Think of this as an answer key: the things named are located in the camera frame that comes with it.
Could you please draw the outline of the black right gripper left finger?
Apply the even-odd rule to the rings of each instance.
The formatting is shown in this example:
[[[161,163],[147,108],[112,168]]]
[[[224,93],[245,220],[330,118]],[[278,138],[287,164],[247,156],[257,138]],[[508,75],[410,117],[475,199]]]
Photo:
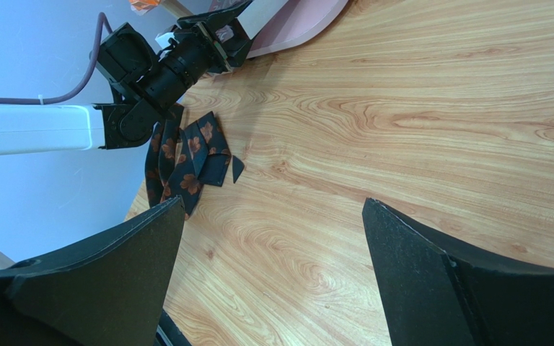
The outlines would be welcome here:
[[[0,270],[0,345],[153,345],[184,222],[172,198]]]

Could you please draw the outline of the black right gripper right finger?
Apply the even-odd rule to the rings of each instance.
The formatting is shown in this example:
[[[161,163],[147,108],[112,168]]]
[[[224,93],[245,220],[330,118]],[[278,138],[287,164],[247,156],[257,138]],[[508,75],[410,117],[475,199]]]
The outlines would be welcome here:
[[[394,345],[554,345],[554,268],[505,257],[369,198],[362,218]]]

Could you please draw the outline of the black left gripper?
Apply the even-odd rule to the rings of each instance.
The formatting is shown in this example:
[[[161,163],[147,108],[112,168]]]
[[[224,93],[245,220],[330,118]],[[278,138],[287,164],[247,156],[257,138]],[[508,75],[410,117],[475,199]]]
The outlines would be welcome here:
[[[209,56],[212,65],[208,69],[211,74],[227,74],[243,65],[253,44],[235,20],[252,1],[238,2],[224,9],[182,17],[176,25],[180,29],[198,27],[208,42]]]

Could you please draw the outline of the red toothpaste box front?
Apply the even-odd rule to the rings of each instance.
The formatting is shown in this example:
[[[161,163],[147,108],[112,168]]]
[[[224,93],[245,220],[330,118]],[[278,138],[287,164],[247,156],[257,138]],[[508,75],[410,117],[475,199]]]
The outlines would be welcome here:
[[[286,5],[287,0],[226,1],[228,7],[220,13],[232,14],[223,25],[217,25],[215,33],[225,43],[235,38],[252,40],[272,18]]]

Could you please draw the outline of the orange toothpaste box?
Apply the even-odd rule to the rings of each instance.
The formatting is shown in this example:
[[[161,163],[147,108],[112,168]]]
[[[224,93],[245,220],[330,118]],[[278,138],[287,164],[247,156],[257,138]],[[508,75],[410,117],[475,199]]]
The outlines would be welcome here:
[[[162,5],[162,0],[129,0],[131,9],[137,15],[144,15]]]

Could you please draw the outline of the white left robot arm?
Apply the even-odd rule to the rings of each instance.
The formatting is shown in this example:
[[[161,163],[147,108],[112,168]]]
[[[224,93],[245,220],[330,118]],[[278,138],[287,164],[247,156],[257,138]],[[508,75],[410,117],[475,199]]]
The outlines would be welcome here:
[[[202,75],[242,65],[253,43],[239,25],[243,1],[179,19],[155,52],[130,24],[113,30],[99,14],[89,65],[69,93],[52,98],[0,98],[0,155],[133,148],[154,125],[176,119],[180,98]]]

